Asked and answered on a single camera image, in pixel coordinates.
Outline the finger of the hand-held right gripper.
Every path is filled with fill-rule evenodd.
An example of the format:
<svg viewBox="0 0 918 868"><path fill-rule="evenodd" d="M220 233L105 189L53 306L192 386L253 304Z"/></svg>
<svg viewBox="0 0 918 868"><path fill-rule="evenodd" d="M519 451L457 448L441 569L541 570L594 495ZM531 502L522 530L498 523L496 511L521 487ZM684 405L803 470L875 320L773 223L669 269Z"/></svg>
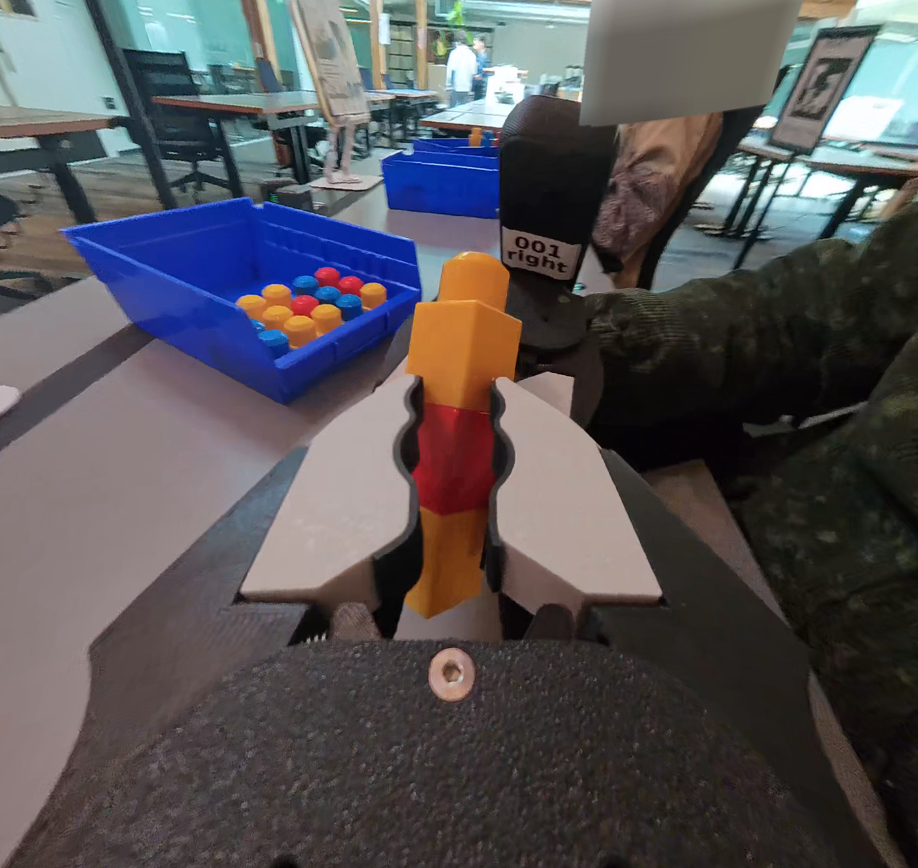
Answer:
<svg viewBox="0 0 918 868"><path fill-rule="evenodd" d="M561 417L572 420L573 377L543 371L516 383L520 391L529 394L518 399L518 415L526 423L543 423L549 419L555 422Z"/></svg>

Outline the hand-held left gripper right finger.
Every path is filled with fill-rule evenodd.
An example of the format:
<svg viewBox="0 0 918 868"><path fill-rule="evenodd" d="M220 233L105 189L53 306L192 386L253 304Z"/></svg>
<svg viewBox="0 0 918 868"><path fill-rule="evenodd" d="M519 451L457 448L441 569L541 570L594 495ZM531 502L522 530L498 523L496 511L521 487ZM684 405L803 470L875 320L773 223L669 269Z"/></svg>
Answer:
<svg viewBox="0 0 918 868"><path fill-rule="evenodd" d="M488 586L529 614L658 606L663 590L599 445L522 383L491 385Z"/></svg>

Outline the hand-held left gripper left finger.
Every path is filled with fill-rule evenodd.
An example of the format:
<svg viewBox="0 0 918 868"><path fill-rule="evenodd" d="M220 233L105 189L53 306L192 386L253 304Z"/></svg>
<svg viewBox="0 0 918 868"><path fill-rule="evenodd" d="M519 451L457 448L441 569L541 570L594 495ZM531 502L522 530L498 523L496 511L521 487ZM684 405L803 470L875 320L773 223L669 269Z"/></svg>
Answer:
<svg viewBox="0 0 918 868"><path fill-rule="evenodd" d="M422 534L412 472L422 380L402 374L313 438L240 586L248 602L303 603L326 615L364 604L396 628L419 581Z"/></svg>

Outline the orange mega block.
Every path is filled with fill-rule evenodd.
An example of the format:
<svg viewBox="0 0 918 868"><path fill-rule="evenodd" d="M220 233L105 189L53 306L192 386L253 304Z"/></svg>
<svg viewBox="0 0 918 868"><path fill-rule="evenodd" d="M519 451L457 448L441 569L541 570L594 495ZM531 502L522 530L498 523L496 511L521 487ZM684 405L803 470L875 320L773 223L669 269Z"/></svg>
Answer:
<svg viewBox="0 0 918 868"><path fill-rule="evenodd" d="M421 507L422 571L406 606L430 620L481 593L488 510L439 515Z"/></svg>
<svg viewBox="0 0 918 868"><path fill-rule="evenodd" d="M510 279L490 254L444 263L437 299L416 306L409 336L406 372L425 403L486 412L492 382L514 378L522 322L507 311Z"/></svg>

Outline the red mega block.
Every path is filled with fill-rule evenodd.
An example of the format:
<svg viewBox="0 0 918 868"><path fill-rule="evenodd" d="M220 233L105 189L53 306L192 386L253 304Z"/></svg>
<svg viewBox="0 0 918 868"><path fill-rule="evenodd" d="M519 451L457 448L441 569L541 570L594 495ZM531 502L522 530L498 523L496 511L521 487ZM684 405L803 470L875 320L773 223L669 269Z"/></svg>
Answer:
<svg viewBox="0 0 918 868"><path fill-rule="evenodd" d="M496 481L494 438L488 412L425 402L413 472L420 506L438 516L486 508Z"/></svg>

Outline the pile of building bricks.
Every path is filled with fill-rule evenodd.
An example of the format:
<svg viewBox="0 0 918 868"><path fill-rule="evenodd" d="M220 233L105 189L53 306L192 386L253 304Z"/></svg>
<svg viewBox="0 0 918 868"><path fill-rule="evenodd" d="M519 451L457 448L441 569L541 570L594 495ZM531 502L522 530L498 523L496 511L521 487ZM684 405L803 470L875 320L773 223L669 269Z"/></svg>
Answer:
<svg viewBox="0 0 918 868"><path fill-rule="evenodd" d="M382 310L394 288L329 264L238 296L234 303L275 358Z"/></svg>

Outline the blue plastic bin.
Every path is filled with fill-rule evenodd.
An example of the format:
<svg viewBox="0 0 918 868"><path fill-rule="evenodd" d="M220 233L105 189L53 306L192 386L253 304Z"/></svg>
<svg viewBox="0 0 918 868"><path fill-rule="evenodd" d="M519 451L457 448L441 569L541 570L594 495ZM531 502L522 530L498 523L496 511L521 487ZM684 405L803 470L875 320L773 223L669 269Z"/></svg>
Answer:
<svg viewBox="0 0 918 868"><path fill-rule="evenodd" d="M233 198L63 229L132 323L277 402L379 345L421 301L415 243L278 204ZM271 283L333 267L386 301L284 357L237 304Z"/></svg>
<svg viewBox="0 0 918 868"><path fill-rule="evenodd" d="M415 154L448 154L495 159L499 156L497 140L485 134L480 144L471 144L467 138L417 139L412 145Z"/></svg>
<svg viewBox="0 0 918 868"><path fill-rule="evenodd" d="M487 149L399 152L381 161L388 208L494 220L499 159Z"/></svg>

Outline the person's right forearm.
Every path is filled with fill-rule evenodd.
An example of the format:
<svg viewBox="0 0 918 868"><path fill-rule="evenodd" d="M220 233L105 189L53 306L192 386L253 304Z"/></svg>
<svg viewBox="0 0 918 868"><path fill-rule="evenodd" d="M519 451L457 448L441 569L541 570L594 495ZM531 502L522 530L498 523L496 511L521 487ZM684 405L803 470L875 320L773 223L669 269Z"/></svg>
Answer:
<svg viewBox="0 0 918 868"><path fill-rule="evenodd" d="M588 297L604 446L714 419L768 424L865 401L916 344L916 203L866 240L809 242L753 270Z"/></svg>

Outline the black office chair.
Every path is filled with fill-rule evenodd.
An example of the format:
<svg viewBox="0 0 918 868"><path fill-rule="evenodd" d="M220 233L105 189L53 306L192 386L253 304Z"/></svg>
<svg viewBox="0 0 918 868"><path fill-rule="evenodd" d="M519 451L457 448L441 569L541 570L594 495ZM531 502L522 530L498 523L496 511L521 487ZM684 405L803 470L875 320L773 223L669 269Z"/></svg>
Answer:
<svg viewBox="0 0 918 868"><path fill-rule="evenodd" d="M190 164L189 173L171 182L186 192L189 185L200 193L205 185L230 189L227 180L203 173L202 162L222 159L221 146L210 119L200 110L173 108L154 101L159 97L199 96L186 55L124 48L122 50L135 89L153 129L161 158Z"/></svg>
<svg viewBox="0 0 918 868"><path fill-rule="evenodd" d="M716 144L711 148L710 153L700 161L690 181L684 183L679 189L666 222L662 224L645 250L635 283L636 288L649 290L653 287L656 269L670 239L682 225L682 221L688 216L711 179L735 153L740 141L751 130L762 109L762 106L749 107L729 110L721 115L721 131Z"/></svg>

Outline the instruction sheet on wooden board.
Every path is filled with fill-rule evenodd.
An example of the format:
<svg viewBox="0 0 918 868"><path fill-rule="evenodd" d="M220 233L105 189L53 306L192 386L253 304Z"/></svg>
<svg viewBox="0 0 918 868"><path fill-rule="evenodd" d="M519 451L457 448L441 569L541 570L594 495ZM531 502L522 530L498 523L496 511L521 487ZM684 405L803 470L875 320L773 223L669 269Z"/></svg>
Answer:
<svg viewBox="0 0 918 868"><path fill-rule="evenodd" d="M339 0L289 5L323 117L336 126L368 123L369 103Z"/></svg>

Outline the person's green jacket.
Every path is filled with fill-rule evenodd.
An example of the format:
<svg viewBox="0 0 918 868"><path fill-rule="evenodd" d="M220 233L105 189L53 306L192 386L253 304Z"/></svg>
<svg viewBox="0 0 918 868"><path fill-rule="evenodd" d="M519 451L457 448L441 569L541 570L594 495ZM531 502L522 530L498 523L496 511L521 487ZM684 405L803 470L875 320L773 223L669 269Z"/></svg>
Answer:
<svg viewBox="0 0 918 868"><path fill-rule="evenodd" d="M917 346L863 407L788 456L739 516L916 866Z"/></svg>

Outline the black-white marker sign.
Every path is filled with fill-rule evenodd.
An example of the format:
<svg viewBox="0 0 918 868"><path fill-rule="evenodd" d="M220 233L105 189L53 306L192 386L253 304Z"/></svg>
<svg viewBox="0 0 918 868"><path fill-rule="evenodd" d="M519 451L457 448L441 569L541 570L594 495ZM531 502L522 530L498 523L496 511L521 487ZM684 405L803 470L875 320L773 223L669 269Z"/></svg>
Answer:
<svg viewBox="0 0 918 868"><path fill-rule="evenodd" d="M881 30L876 23L817 33L771 132L771 146L793 154L813 153Z"/></svg>

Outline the black tripod stand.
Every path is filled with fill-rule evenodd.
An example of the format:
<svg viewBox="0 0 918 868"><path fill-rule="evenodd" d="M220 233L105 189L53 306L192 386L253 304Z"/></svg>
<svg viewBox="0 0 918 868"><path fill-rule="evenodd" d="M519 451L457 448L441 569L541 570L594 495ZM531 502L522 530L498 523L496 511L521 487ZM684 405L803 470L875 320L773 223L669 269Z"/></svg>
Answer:
<svg viewBox="0 0 918 868"><path fill-rule="evenodd" d="M104 6L101 0L84 1L99 41L109 60L109 66L118 84L121 98L128 111L126 127L142 151L158 200L164 209L176 209L178 204L164 171L164 164L153 136L152 125L145 112L142 99L137 92L121 47L117 44L115 36L112 34Z"/></svg>

